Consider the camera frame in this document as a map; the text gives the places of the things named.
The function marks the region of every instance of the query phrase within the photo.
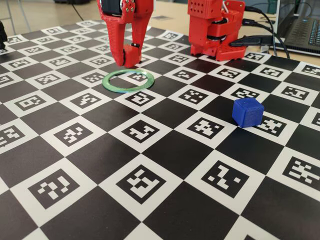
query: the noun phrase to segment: black cable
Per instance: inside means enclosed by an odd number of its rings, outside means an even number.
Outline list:
[[[75,12],[78,14],[79,18],[84,21],[84,19],[82,18],[82,16],[80,15],[80,13],[77,11],[75,5],[73,3],[71,3],[72,7],[74,8]]]
[[[274,55],[277,56],[276,41],[275,41],[275,29],[274,29],[274,25],[272,24],[270,18],[263,11],[261,11],[259,8],[256,8],[253,6],[245,6],[244,10],[247,12],[254,12],[254,13],[262,14],[267,19],[267,21],[269,22],[269,24],[271,26],[271,30],[272,30],[273,52],[274,52]]]

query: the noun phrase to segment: green ring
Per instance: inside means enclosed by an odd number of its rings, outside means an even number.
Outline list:
[[[148,78],[148,81],[141,86],[136,86],[132,88],[121,88],[121,87],[113,86],[110,84],[110,79],[112,77],[118,76],[121,74],[126,74],[126,73],[142,74]],[[116,93],[132,93],[136,91],[141,91],[141,90],[150,88],[154,83],[155,83],[155,78],[151,73],[146,72],[144,70],[139,70],[139,69],[123,69],[119,71],[114,71],[112,73],[109,73],[102,80],[102,85],[104,86],[105,89],[108,89],[109,91],[116,92]]]

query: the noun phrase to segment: blue cube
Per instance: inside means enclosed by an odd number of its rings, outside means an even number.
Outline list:
[[[254,97],[242,98],[234,101],[232,118],[241,128],[253,127],[261,124],[264,110]]]

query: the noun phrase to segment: laptop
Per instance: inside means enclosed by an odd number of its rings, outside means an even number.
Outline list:
[[[299,5],[296,2],[296,0],[278,0],[274,30],[289,51],[320,56],[320,18],[299,16],[297,14]],[[312,13],[310,5],[302,4],[309,13]],[[276,48],[283,49],[278,43]]]

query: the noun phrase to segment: black and white pattern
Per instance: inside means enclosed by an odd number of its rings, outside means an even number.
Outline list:
[[[260,52],[216,61],[190,56],[183,34],[146,35],[136,67],[155,84],[123,94],[101,85],[118,69],[104,21],[9,37],[0,53],[1,236],[317,239],[320,67]],[[146,82],[118,78],[123,88]],[[265,106],[261,125],[232,120],[244,97]]]

